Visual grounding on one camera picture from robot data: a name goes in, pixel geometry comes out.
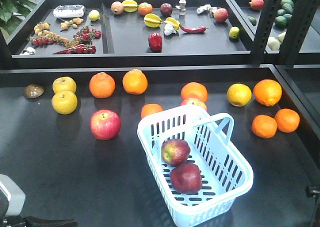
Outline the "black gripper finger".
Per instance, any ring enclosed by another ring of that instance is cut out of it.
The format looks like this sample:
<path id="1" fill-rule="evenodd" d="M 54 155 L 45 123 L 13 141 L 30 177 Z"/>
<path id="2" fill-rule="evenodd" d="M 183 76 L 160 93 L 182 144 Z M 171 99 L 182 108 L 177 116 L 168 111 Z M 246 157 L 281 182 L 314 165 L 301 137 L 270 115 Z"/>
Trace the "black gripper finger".
<path id="1" fill-rule="evenodd" d="M 51 220 L 41 219 L 32 216 L 25 217 L 26 227 L 77 227 L 78 223 L 73 219 Z"/>

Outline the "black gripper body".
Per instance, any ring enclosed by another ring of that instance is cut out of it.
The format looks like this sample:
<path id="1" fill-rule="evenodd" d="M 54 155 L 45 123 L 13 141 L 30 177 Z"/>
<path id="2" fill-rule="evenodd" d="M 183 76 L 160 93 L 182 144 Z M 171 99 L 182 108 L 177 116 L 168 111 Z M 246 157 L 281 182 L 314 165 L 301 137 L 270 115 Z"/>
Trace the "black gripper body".
<path id="1" fill-rule="evenodd" d="M 309 226 L 320 227 L 320 185 L 307 185 L 305 193 L 308 198 L 314 198 L 314 208 Z"/>

